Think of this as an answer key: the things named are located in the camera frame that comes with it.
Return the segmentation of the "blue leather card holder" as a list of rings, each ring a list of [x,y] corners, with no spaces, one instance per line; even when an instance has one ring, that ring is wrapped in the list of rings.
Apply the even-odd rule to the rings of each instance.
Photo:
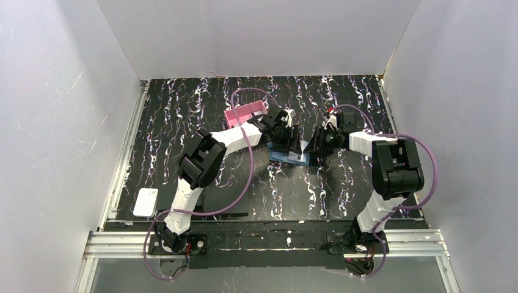
[[[294,152],[283,153],[279,151],[269,150],[269,160],[293,165],[309,165],[309,156],[307,154],[296,154]]]

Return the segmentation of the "pink plastic tray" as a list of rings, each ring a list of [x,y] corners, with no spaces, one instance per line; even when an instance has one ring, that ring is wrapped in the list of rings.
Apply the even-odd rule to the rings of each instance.
[[[241,123],[246,122],[253,116],[267,114],[267,108],[262,101],[256,101],[243,106],[236,107],[235,110],[229,109],[224,112],[224,117],[228,129],[238,126],[238,120]]]

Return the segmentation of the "white striped card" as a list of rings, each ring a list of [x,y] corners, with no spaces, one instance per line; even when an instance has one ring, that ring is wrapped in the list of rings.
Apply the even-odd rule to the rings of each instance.
[[[297,154],[295,152],[292,152],[290,151],[288,153],[288,160],[290,162],[295,162],[295,163],[307,163],[308,162],[308,157],[306,154],[302,153],[302,154]]]

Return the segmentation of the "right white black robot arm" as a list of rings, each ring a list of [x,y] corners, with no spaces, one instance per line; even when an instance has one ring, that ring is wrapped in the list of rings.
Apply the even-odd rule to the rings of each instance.
[[[422,190],[424,179],[415,142],[377,136],[360,128],[354,113],[330,111],[304,153],[330,156],[335,150],[360,153],[371,159],[373,193],[344,235],[328,244],[371,247],[381,241],[385,224],[408,196]]]

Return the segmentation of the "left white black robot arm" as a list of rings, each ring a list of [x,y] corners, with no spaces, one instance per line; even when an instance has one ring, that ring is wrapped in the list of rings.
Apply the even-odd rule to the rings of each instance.
[[[178,161],[177,189],[162,228],[155,233],[172,253],[183,252],[188,246],[186,233],[198,200],[211,185],[223,160],[240,150],[251,150],[262,143],[280,147],[281,152],[301,154],[299,127],[294,111],[263,102],[239,106],[225,113],[228,129],[208,132],[197,130],[186,142]]]

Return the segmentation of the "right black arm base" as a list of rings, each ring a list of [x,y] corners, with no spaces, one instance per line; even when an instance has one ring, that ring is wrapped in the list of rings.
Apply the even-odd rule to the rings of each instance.
[[[361,233],[359,236],[351,233],[328,233],[326,242],[321,246],[331,255],[359,254],[366,256],[390,251],[388,240],[384,232],[376,234]]]

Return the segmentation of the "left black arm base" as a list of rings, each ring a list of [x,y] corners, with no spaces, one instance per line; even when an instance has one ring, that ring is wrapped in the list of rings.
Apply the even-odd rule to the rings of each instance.
[[[205,255],[208,247],[206,234],[183,234],[179,238],[151,235],[147,254],[152,256]]]

